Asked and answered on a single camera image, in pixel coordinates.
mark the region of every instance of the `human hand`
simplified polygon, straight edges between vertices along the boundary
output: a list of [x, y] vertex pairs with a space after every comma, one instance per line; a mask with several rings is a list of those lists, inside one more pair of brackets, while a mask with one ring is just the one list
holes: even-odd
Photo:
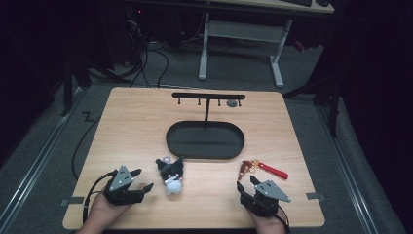
[[[276, 217], [260, 217], [249, 209], [246, 209], [255, 223], [257, 234], [285, 234], [286, 230], [283, 223]], [[279, 208], [277, 215], [285, 222], [285, 213]]]
[[112, 205], [102, 193], [98, 193], [92, 203], [88, 219], [86, 219], [86, 222], [77, 233], [101, 233], [131, 206], [132, 204], [124, 206]]

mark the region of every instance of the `black cable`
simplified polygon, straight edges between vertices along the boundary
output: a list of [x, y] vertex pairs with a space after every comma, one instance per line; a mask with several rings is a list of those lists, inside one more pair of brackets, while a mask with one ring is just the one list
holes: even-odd
[[159, 42], [149, 42], [148, 47], [149, 47], [150, 44], [158, 44], [158, 43], [161, 43], [162, 46], [159, 47], [159, 48], [157, 48], [157, 49], [151, 49], [151, 51], [161, 51], [161, 50], [165, 47], [165, 42], [163, 42], [163, 41], [159, 41]]
[[181, 46], [183, 46], [183, 47], [185, 47], [185, 48], [189, 48], [189, 49], [198, 49], [198, 48], [201, 48], [201, 47], [203, 46], [203, 42], [198, 43], [197, 46], [188, 46], [188, 45], [186, 45], [186, 44], [189, 44], [189, 43], [196, 43], [196, 42], [197, 42], [198, 40], [200, 40], [200, 39], [203, 39], [203, 37], [199, 37], [199, 38], [193, 39], [193, 40], [191, 40], [191, 41], [182, 42], [182, 43], [181, 43]]
[[169, 68], [169, 59], [165, 54], [163, 54], [161, 52], [158, 52], [158, 51], [150, 51], [150, 52], [158, 53], [159, 55], [163, 56], [167, 60], [167, 67], [165, 67], [164, 72], [162, 72], [161, 76], [158, 78], [158, 89], [159, 89], [159, 88], [161, 88], [161, 79], [165, 75], [165, 73], [167, 72], [167, 70]]
[[289, 233], [290, 233], [290, 229], [289, 229], [288, 216], [286, 215], [286, 212], [282, 209], [282, 207], [279, 206], [279, 208], [280, 208], [280, 210], [282, 210], [283, 214], [285, 215], [285, 221], [284, 221], [282, 218], [280, 218], [277, 214], [274, 214], [274, 217], [275, 217], [276, 219], [278, 219], [278, 220], [282, 223], [282, 225], [284, 226], [285, 234], [289, 234]]
[[195, 32], [194, 36], [190, 37], [189, 39], [184, 40], [184, 41], [181, 41], [181, 45], [182, 45], [182, 46], [184, 46], [184, 43], [186, 43], [186, 42], [191, 42], [191, 41], [198, 40], [198, 39], [200, 39], [200, 38], [204, 38], [203, 36], [199, 36], [199, 34], [200, 34], [200, 32], [201, 32], [201, 29], [203, 28], [205, 17], [206, 17], [206, 14], [203, 13], [203, 16], [201, 17], [200, 25], [198, 26], [197, 32]]
[[109, 176], [115, 176], [118, 170], [114, 170], [112, 173], [105, 174], [101, 176], [100, 178], [97, 179], [97, 181], [92, 185], [91, 190], [89, 190], [88, 196], [85, 199], [85, 203], [83, 205], [83, 223], [86, 222], [86, 219], [88, 219], [88, 214], [89, 214], [89, 202], [91, 200], [91, 195], [94, 193], [94, 188], [97, 186], [98, 183], [100, 183], [104, 178], [109, 177]]
[[[137, 77], [140, 75], [140, 73], [143, 72], [143, 69], [145, 69], [147, 62], [148, 62], [148, 46], [146, 45], [146, 47], [145, 47], [145, 63], [142, 65], [139, 72], [131, 80], [130, 87], [133, 86], [134, 81], [137, 79]], [[147, 87], [150, 87], [149, 82], [147, 80], [146, 80], [146, 85], [147, 85]]]
[[214, 42], [214, 41], [217, 41], [217, 42], [225, 42], [225, 41], [227, 41], [227, 40], [229, 40], [229, 42], [228, 42], [228, 46], [227, 46], [227, 48], [225, 48], [225, 49], [223, 49], [223, 50], [214, 50], [211, 46], [212, 45], [209, 45], [209, 44], [211, 44], [211, 43], [208, 43], [208, 49], [209, 50], [211, 50], [211, 51], [213, 51], [213, 52], [226, 52], [226, 51], [228, 51], [228, 50], [230, 50], [231, 48], [232, 48], [232, 46], [233, 46], [233, 40], [231, 40], [231, 39], [222, 39], [222, 38], [215, 38], [215, 40], [210, 40], [210, 42]]
[[95, 192], [92, 192], [92, 194], [95, 194], [95, 193], [103, 193], [103, 191], [95, 191]]
[[76, 172], [75, 172], [75, 156], [76, 156], [76, 154], [77, 154], [77, 151], [78, 151], [79, 148], [80, 148], [80, 145], [82, 144], [83, 140], [85, 139], [86, 135], [87, 135], [87, 134], [89, 133], [89, 131], [94, 127], [94, 125], [95, 125], [97, 122], [99, 122], [100, 118], [101, 118], [101, 117], [98, 117], [98, 118], [89, 126], [89, 128], [85, 131], [85, 133], [82, 135], [82, 138], [81, 138], [80, 141], [78, 142], [78, 145], [76, 146], [75, 151], [73, 152], [73, 155], [72, 155], [72, 173], [73, 173], [73, 175], [75, 176], [76, 180], [78, 180], [79, 177], [76, 175]]
[[237, 42], [236, 40], [234, 40], [233, 43], [234, 45], [248, 47], [248, 48], [256, 48], [256, 47], [261, 47], [261, 46], [270, 44], [270, 42], [260, 41], [260, 42], [255, 42], [256, 44], [254, 45], [248, 45], [247, 43], [240, 43], [240, 42]]
[[151, 88], [151, 85], [149, 84], [149, 81], [148, 81], [148, 79], [146, 78], [146, 75], [145, 75], [145, 71], [144, 71], [144, 70], [142, 70], [142, 75], [143, 75], [143, 79], [144, 79], [145, 82], [146, 82], [146, 88]]
[[[138, 71], [141, 65], [142, 65], [142, 60], [139, 58], [138, 62], [133, 66], [133, 68], [131, 70], [126, 71], [125, 73], [122, 73], [122, 74], [119, 74], [119, 75], [116, 75], [116, 76], [118, 76], [119, 78], [124, 78], [124, 77], [130, 76], [130, 75], [134, 74], [136, 71]], [[90, 70], [89, 70], [89, 74], [91, 76], [93, 76], [94, 78], [97, 78], [97, 79], [108, 79], [107, 76], [96, 74], [96, 73], [94, 73]]]

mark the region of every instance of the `metal stand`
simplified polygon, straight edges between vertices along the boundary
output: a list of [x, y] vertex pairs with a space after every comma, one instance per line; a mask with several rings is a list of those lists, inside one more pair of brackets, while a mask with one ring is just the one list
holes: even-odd
[[209, 20], [209, 13], [206, 13], [204, 44], [201, 54], [199, 79], [205, 80], [207, 78], [207, 41], [209, 36], [245, 39], [252, 41], [265, 41], [279, 44], [275, 55], [270, 56], [270, 64], [273, 69], [276, 86], [278, 88], [282, 88], [283, 81], [280, 74], [278, 62], [282, 54], [282, 48], [285, 44], [285, 40], [288, 36], [291, 24], [291, 19], [286, 22], [284, 27]]

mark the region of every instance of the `desk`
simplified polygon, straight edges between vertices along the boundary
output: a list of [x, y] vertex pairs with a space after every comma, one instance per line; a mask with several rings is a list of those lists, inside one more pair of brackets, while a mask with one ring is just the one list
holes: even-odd
[[[330, 13], [334, 12], [331, 5], [322, 7], [315, 1], [311, 7], [303, 7], [296, 4], [285, 3], [279, 0], [210, 0], [209, 2], [239, 4], [255, 7], [268, 7], [282, 10], [302, 11], [311, 13]], [[279, 59], [282, 48], [288, 36], [292, 20], [288, 19], [285, 26], [267, 26], [248, 23], [237, 23], [219, 20], [209, 20], [209, 13], [206, 13], [204, 26], [204, 45], [201, 54], [199, 79], [207, 78], [207, 41], [209, 36], [228, 37], [235, 39], [246, 39], [254, 41], [265, 41], [278, 43], [277, 49], [273, 56], [270, 56], [270, 64], [273, 70], [276, 86], [283, 87], [282, 75], [279, 68]]]
[[[96, 3], [95, 0], [84, 0], [86, 3]], [[120, 4], [134, 4], [138, 5], [139, 7], [145, 7], [148, 9], [175, 9], [175, 10], [180, 10], [180, 11], [191, 11], [191, 12], [203, 12], [203, 13], [217, 13], [217, 14], [231, 14], [231, 15], [250, 15], [250, 16], [266, 16], [266, 17], [275, 17], [278, 19], [283, 19], [283, 20], [302, 20], [304, 22], [313, 22], [313, 23], [320, 23], [320, 22], [331, 22], [334, 25], [336, 24], [344, 24], [344, 25], [351, 25], [351, 26], [359, 26], [361, 24], [366, 24], [367, 21], [370, 20], [365, 19], [363, 17], [337, 17], [334, 16], [334, 14], [331, 14], [334, 12], [334, 9], [331, 7], [331, 5], [327, 6], [326, 8], [318, 6], [317, 3], [314, 3], [314, 5], [311, 8], [307, 7], [302, 7], [290, 3], [284, 3], [278, 0], [277, 1], [280, 5], [278, 7], [271, 7], [269, 6], [269, 1], [272, 0], [257, 0], [257, 1], [248, 1], [249, 4], [246, 4], [247, 0], [216, 0], [216, 1], [209, 1], [210, 4], [205, 4], [206, 1], [175, 1], [175, 0], [111, 0], [111, 2], [117, 2]], [[343, 59], [344, 62], [340, 62], [343, 64], [345, 67], [346, 65], [346, 60]], [[72, 72], [67, 72], [67, 75], [65, 75], [65, 93], [67, 94], [65, 96], [65, 104], [67, 107], [71, 106], [72, 99], [71, 99], [71, 78], [72, 78]], [[290, 92], [288, 94], [285, 94], [284, 96], [286, 98], [291, 98], [295, 96], [296, 94], [301, 93], [302, 91], [307, 91], [307, 87], [303, 87], [303, 89], [299, 89], [300, 92]], [[336, 91], [337, 89], [333, 90], [331, 89], [331, 92], [335, 96], [333, 99], [333, 108], [336, 108], [338, 105], [338, 95], [339, 92]], [[336, 116], [333, 114], [330, 114], [329, 116], [329, 123], [330, 123], [330, 129], [332, 132], [335, 134], [335, 119]]]
[[[238, 126], [245, 137], [241, 154], [231, 160], [184, 161], [183, 191], [167, 196], [155, 160], [170, 155], [166, 133], [182, 120], [203, 120], [205, 102], [182, 99], [177, 104], [173, 92], [242, 94], [242, 106], [221, 106], [211, 101], [209, 120], [227, 121]], [[293, 227], [317, 227], [324, 224], [318, 200], [306, 193], [315, 192], [282, 95], [275, 92], [170, 90], [115, 88], [107, 101], [94, 141], [73, 192], [85, 197], [102, 175], [124, 164], [129, 170], [142, 169], [130, 189], [154, 182], [141, 204], [135, 204], [112, 225], [114, 229], [173, 228], [252, 228], [249, 215], [240, 204], [236, 188], [242, 160], [259, 159], [289, 174], [282, 180], [262, 170], [259, 180], [272, 179], [290, 198], [280, 202]], [[253, 194], [249, 177], [241, 180]], [[63, 226], [82, 225], [81, 204], [69, 205]]]

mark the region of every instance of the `black oval tray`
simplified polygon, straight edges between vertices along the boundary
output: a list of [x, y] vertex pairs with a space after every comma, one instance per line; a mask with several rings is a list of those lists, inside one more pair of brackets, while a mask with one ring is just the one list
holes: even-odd
[[193, 159], [232, 159], [244, 147], [244, 134], [235, 125], [215, 121], [181, 121], [167, 132], [169, 151]]

